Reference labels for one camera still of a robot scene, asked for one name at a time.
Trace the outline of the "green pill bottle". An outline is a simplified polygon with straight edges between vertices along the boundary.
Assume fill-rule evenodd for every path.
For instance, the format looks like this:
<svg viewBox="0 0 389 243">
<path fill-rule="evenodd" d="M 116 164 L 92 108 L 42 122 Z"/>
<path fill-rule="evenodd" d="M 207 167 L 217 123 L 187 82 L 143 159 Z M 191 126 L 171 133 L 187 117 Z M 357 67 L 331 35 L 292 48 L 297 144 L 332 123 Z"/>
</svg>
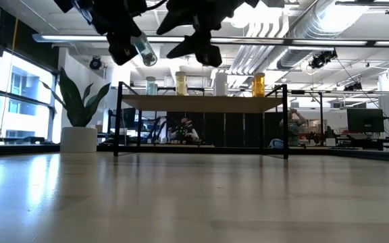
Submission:
<svg viewBox="0 0 389 243">
<path fill-rule="evenodd" d="M 151 67 L 157 63 L 157 56 L 144 32 L 140 36 L 132 36 L 130 43 L 138 52 L 145 66 Z"/>
<path fill-rule="evenodd" d="M 157 95 L 158 85 L 156 84 L 156 78 L 153 76 L 147 76 L 146 81 L 146 94 Z"/>
</svg>

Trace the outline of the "black aluminium rig frame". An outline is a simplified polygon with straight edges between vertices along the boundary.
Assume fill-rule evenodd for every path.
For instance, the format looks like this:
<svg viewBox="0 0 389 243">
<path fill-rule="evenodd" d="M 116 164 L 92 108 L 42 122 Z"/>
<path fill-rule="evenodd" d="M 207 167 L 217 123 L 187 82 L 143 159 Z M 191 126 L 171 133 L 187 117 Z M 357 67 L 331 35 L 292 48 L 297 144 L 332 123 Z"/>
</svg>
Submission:
<svg viewBox="0 0 389 243">
<path fill-rule="evenodd" d="M 120 146 L 115 151 L 112 146 L 98 146 L 99 152 L 110 152 L 120 155 L 121 153 L 177 153 L 177 154 L 212 154 L 212 155 L 277 155 L 285 159 L 291 155 L 316 155 L 316 156 L 337 156 L 356 159 L 371 159 L 378 161 L 389 161 L 387 151 L 363 151 L 332 148 L 290 148 L 287 152 L 282 149 L 271 148 L 213 148 L 205 146 Z M 4 155 L 25 155 L 39 153 L 59 152 L 57 144 L 33 144 L 33 145 L 3 145 L 0 146 L 0 156 Z"/>
</svg>

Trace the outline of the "clear plastic bottle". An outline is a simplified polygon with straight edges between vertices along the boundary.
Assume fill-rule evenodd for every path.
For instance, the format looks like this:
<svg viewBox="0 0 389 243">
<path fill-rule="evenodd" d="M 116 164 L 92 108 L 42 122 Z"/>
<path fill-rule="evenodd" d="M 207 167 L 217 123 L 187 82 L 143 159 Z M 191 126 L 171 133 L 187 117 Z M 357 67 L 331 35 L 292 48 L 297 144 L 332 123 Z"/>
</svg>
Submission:
<svg viewBox="0 0 389 243">
<path fill-rule="evenodd" d="M 217 97 L 228 96 L 228 75 L 225 72 L 218 72 L 214 78 L 213 93 Z"/>
</svg>

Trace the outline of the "silver ceiling duct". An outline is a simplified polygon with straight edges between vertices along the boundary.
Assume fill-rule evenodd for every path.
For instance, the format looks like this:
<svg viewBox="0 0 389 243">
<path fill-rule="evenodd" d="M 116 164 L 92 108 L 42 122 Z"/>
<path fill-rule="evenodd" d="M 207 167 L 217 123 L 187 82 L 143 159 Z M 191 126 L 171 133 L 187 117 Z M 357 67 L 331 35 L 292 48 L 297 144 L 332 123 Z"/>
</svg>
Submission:
<svg viewBox="0 0 389 243">
<path fill-rule="evenodd" d="M 337 1 L 318 0 L 312 9 L 289 32 L 288 38 L 324 39 L 336 38 L 351 27 L 368 9 L 361 5 L 336 5 Z M 294 68 L 313 51 L 283 49 L 279 51 L 277 68 Z"/>
</svg>

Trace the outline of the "black ceiling spotlight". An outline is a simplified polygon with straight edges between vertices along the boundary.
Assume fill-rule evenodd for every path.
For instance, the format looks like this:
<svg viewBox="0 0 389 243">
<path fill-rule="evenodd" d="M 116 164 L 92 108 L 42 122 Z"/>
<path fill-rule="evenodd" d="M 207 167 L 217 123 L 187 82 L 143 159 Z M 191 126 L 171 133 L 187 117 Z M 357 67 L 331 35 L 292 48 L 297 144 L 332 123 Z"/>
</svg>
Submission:
<svg viewBox="0 0 389 243">
<path fill-rule="evenodd" d="M 320 69 L 337 57 L 338 55 L 335 49 L 332 51 L 323 51 L 313 56 L 313 59 L 309 62 L 309 67 L 312 69 Z"/>
</svg>

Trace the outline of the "orange pill bottle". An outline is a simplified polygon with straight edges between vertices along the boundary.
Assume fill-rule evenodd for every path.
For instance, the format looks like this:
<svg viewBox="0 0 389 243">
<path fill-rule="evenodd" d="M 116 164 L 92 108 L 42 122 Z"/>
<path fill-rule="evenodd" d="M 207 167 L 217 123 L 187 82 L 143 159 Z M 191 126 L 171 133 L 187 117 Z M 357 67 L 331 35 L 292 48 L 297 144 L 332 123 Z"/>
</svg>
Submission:
<svg viewBox="0 0 389 243">
<path fill-rule="evenodd" d="M 264 97 L 265 96 L 265 74 L 256 73 L 254 75 L 252 84 L 252 96 L 253 97 Z"/>
</svg>

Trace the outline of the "black computer monitor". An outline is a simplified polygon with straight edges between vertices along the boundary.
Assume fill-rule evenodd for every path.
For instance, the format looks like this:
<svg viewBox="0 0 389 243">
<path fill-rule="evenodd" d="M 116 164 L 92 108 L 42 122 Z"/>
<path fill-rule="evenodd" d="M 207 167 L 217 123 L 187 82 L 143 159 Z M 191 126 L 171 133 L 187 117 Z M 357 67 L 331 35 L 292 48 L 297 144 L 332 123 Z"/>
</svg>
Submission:
<svg viewBox="0 0 389 243">
<path fill-rule="evenodd" d="M 384 132 L 384 115 L 381 109 L 347 109 L 346 115 L 350 133 Z"/>
</svg>

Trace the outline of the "wooden shelf with black legs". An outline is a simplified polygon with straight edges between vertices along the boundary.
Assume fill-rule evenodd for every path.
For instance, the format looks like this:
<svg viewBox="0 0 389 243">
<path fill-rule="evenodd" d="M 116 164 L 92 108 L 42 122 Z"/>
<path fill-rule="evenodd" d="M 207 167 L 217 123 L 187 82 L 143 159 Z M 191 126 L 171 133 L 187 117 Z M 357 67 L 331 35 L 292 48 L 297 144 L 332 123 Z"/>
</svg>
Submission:
<svg viewBox="0 0 389 243">
<path fill-rule="evenodd" d="M 120 155 L 120 120 L 122 104 L 126 103 L 143 111 L 175 111 L 195 113 L 258 113 L 263 115 L 267 110 L 283 105 L 282 118 L 287 122 L 287 85 L 275 87 L 264 97 L 216 97 L 216 96 L 167 96 L 140 95 L 123 81 L 118 82 L 117 114 L 115 121 L 115 138 L 113 156 Z"/>
</svg>

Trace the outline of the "overhead light bar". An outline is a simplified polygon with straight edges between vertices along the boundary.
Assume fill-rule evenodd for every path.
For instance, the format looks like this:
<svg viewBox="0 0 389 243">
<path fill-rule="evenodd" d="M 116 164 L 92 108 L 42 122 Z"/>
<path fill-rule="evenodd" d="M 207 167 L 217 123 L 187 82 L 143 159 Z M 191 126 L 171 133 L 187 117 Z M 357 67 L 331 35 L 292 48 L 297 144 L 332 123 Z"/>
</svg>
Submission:
<svg viewBox="0 0 389 243">
<path fill-rule="evenodd" d="M 38 43 L 104 43 L 105 36 L 92 35 L 48 35 L 33 34 Z M 295 39 L 259 37 L 212 37 L 211 44 L 219 45 L 271 45 L 301 47 L 367 47 L 389 48 L 389 40 L 350 40 L 350 39 Z"/>
</svg>

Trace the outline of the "black background desk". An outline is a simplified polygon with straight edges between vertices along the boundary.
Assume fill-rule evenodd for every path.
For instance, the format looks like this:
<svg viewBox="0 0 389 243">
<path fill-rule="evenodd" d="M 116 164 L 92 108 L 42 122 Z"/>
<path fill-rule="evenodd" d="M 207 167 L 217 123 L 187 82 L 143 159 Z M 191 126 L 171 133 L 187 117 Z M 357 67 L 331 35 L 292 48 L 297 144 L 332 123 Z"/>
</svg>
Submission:
<svg viewBox="0 0 389 243">
<path fill-rule="evenodd" d="M 384 116 L 384 121 L 388 120 L 389 117 Z M 375 134 L 380 135 L 381 133 L 350 133 L 349 131 L 345 134 L 335 135 L 335 143 L 339 148 L 362 148 L 362 149 L 377 149 L 382 151 L 389 149 L 389 136 L 385 138 L 376 138 Z"/>
</svg>

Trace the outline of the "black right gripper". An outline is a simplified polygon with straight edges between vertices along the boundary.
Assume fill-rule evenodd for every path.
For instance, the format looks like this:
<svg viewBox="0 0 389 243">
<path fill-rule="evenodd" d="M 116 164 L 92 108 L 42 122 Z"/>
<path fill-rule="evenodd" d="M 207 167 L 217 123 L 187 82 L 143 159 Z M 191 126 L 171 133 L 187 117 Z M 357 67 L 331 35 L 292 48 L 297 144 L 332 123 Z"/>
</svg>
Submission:
<svg viewBox="0 0 389 243">
<path fill-rule="evenodd" d="M 206 66 L 218 67 L 222 64 L 219 47 L 210 42 L 211 32 L 219 30 L 225 18 L 234 16 L 234 11 L 246 3 L 252 8 L 259 0 L 168 0 L 167 14 L 156 34 L 162 35 L 177 26 L 191 25 L 194 33 L 185 35 L 184 40 L 173 48 L 166 57 L 193 54 L 197 61 Z"/>
</svg>

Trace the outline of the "green plant in white pot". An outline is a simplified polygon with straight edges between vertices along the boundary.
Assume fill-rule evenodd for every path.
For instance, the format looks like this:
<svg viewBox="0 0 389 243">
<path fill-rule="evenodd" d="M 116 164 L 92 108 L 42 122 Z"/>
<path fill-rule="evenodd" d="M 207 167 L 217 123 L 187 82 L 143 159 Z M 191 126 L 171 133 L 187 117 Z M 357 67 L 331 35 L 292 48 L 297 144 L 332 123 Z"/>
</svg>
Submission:
<svg viewBox="0 0 389 243">
<path fill-rule="evenodd" d="M 107 95 L 111 84 L 102 86 L 98 93 L 90 96 L 92 84 L 81 93 L 75 82 L 69 78 L 66 71 L 59 71 L 60 95 L 55 91 L 51 94 L 66 110 L 69 127 L 61 129 L 61 153 L 95 153 L 97 151 L 97 130 L 88 126 L 97 112 L 102 99 Z"/>
</svg>

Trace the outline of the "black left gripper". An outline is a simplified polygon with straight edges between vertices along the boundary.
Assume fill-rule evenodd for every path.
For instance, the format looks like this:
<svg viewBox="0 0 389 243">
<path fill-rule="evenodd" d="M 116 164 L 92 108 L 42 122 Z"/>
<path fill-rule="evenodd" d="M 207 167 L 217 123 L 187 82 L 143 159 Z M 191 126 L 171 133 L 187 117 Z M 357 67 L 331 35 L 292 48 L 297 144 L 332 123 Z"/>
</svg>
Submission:
<svg viewBox="0 0 389 243">
<path fill-rule="evenodd" d="M 96 32 L 105 36 L 114 62 L 123 65 L 138 55 L 134 42 L 142 36 L 134 17 L 147 10 L 146 0 L 53 0 L 67 13 L 76 9 Z"/>
</svg>

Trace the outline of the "person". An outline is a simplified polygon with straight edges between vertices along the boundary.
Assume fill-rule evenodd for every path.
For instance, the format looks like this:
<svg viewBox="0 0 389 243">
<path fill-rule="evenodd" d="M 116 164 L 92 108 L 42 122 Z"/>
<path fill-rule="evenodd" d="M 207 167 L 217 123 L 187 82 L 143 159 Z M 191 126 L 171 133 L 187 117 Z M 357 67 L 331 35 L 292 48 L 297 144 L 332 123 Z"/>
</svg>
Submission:
<svg viewBox="0 0 389 243">
<path fill-rule="evenodd" d="M 304 125 L 307 120 L 296 109 L 290 109 L 288 111 L 287 121 L 288 145 L 298 146 L 300 144 L 299 128 Z"/>
</svg>

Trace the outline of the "pale yellow pill bottle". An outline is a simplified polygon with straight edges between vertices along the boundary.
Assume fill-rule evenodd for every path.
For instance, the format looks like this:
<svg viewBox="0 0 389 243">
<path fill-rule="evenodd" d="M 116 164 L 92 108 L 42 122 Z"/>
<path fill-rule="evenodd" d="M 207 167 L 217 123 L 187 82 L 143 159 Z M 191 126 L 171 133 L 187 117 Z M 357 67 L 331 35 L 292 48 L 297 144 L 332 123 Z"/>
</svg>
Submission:
<svg viewBox="0 0 389 243">
<path fill-rule="evenodd" d="M 176 94 L 178 96 L 188 95 L 185 72 L 176 72 Z"/>
</svg>

